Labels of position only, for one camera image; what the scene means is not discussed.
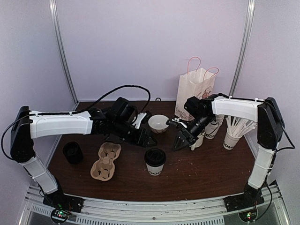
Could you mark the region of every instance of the white bowl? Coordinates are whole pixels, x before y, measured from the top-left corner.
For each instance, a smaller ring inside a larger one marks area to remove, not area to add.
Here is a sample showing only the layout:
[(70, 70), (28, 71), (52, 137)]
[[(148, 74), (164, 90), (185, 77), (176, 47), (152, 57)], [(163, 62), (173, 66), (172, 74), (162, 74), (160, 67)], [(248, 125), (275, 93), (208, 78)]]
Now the white bowl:
[(162, 134), (166, 132), (169, 127), (169, 125), (166, 125), (168, 119), (169, 118), (164, 115), (154, 115), (150, 117), (148, 124), (153, 133)]

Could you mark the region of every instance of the bag handle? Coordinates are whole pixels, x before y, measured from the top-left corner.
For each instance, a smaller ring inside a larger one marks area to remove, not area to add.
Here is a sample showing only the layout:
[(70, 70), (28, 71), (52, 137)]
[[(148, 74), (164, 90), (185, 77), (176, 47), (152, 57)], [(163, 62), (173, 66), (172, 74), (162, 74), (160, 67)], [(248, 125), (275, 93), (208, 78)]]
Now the bag handle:
[(199, 69), (199, 67), (200, 67), (200, 64), (201, 64), (201, 59), (199, 58), (199, 57), (197, 57), (197, 56), (194, 56), (194, 57), (192, 57), (192, 58), (190, 58), (189, 59), (189, 61), (188, 61), (188, 63), (187, 63), (187, 75), (188, 75), (188, 70), (189, 70), (189, 62), (192, 60), (192, 59), (198, 59), (200, 62), (199, 62), (199, 65), (198, 65), (198, 67), (197, 67), (197, 70)]
[(216, 74), (220, 71), (218, 67), (211, 67), (211, 68), (209, 68), (209, 69), (206, 70), (205, 73), (204, 73), (203, 81), (204, 81), (204, 79), (205, 79), (206, 72), (209, 71), (210, 69), (217, 69), (217, 72), (216, 72), (215, 74), (213, 74), (213, 75), (211, 76), (211, 78), (212, 78), (214, 75), (216, 75)]

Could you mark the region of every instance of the wooden table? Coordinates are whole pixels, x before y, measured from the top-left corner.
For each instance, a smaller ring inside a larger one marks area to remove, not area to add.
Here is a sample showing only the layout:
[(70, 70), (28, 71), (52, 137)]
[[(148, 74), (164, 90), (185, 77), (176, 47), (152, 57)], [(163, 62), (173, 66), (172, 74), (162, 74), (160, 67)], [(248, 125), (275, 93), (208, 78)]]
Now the wooden table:
[[(90, 103), (80, 103), (78, 109)], [(111, 102), (99, 103), (98, 108), (110, 106)], [(134, 102), (139, 109), (144, 102)], [(147, 109), (154, 114), (173, 118), (175, 102), (150, 102)], [(116, 170), (111, 180), (103, 182), (90, 175), (90, 169), (99, 159), (98, 150), (104, 142), (101, 135), (64, 135), (51, 160), (49, 170), (54, 174), (65, 193), (91, 198), (120, 201), (173, 201), (232, 195), (243, 191), (254, 165), (254, 157), (244, 138), (233, 150), (223, 148), (227, 125), (223, 123), (216, 137), (204, 139), (200, 148), (173, 152), (171, 147), (177, 130), (155, 135), (158, 148), (163, 149), (167, 161), (159, 176), (148, 174), (144, 162), (147, 149), (122, 144), (116, 159)], [(63, 146), (77, 142), (84, 159), (71, 165), (62, 154)]]

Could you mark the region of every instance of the white shopping bag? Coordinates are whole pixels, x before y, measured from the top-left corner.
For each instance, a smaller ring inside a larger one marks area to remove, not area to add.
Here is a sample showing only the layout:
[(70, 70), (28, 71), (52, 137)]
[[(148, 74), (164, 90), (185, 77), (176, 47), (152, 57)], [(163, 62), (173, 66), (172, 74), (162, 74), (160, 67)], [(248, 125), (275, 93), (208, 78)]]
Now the white shopping bag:
[[(199, 66), (196, 70), (189, 71), (189, 63), (194, 58), (200, 61)], [(202, 99), (213, 92), (215, 75), (219, 72), (219, 69), (217, 67), (212, 67), (208, 70), (204, 68), (199, 69), (200, 64), (201, 59), (199, 57), (192, 57), (187, 64), (187, 73), (179, 78), (175, 115), (183, 120), (190, 121), (193, 119), (193, 116), (184, 109), (184, 104), (188, 98), (196, 96), (198, 99)], [(209, 72), (210, 69), (217, 69), (217, 72)]]

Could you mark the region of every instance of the coffee cup with black lid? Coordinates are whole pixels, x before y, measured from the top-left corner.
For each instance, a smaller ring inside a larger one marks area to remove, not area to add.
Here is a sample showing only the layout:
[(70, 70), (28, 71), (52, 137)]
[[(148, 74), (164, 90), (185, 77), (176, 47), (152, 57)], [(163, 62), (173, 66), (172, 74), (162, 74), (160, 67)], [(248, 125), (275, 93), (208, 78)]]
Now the coffee cup with black lid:
[(166, 161), (165, 152), (161, 149), (149, 149), (145, 153), (145, 162), (148, 172), (152, 176), (159, 175), (164, 167)]

